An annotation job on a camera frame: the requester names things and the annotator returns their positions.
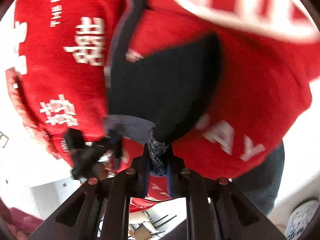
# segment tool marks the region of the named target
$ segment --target red sweatshirt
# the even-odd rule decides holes
[[[320,72],[319,31],[301,2],[147,3],[128,57],[139,59],[209,31],[218,34],[223,47],[217,91],[196,126],[172,144],[174,154],[211,179],[235,178],[259,165],[310,106],[309,81]],[[21,101],[35,124],[31,130],[38,138],[47,133],[52,151],[70,164],[61,146],[67,127],[82,130],[87,141],[103,135],[103,67],[123,10],[124,0],[17,0]],[[124,149],[132,160],[143,146],[125,140]],[[151,178],[150,197],[165,200],[166,194],[165,179]]]

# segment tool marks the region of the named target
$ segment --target hand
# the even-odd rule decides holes
[[[7,223],[7,226],[12,232],[12,234],[17,238],[17,240],[28,240],[27,234],[19,230],[15,225]]]
[[[128,163],[129,161],[129,154],[126,150],[122,150],[123,156],[121,157],[121,160],[123,163]],[[102,180],[108,177],[108,175],[115,175],[116,170],[113,167],[113,157],[112,152],[107,151],[106,156],[108,156],[106,161],[103,161],[101,163],[97,163],[94,167],[95,173],[97,174],[97,178]]]

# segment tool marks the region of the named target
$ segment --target person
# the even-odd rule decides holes
[[[172,143],[174,154],[203,177],[236,181],[262,165],[311,104],[309,82],[320,74],[319,31],[300,2],[281,1],[147,0],[143,7],[124,61],[143,61],[208,33],[219,38],[222,69],[211,101]],[[16,1],[16,59],[6,71],[9,96],[33,138],[71,166],[63,141],[68,127],[83,131],[87,141],[105,135],[109,97],[103,74],[112,77],[112,40],[121,38],[131,2]],[[48,11],[44,24],[37,15]],[[142,99],[137,96],[136,103]],[[124,150],[129,160],[121,169],[141,155],[143,145],[124,138]],[[257,176],[254,181],[261,182]],[[148,198],[170,199],[164,178],[150,179]]]

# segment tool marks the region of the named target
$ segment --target jeans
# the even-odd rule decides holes
[[[239,190],[266,216],[272,211],[278,195],[284,167],[284,145],[280,145],[258,167],[233,180]],[[186,240],[184,220],[161,240]]]

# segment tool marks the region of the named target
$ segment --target bolt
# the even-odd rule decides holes
[[[96,185],[98,183],[98,179],[97,178],[88,179],[88,183],[89,185]]]
[[[132,174],[135,174],[136,170],[134,168],[128,168],[125,173],[126,174],[129,174],[129,175],[132,175]]]
[[[227,185],[229,183],[229,180],[226,178],[219,178],[218,182],[220,185]]]
[[[182,174],[190,174],[191,170],[189,168],[183,168],[181,173]]]

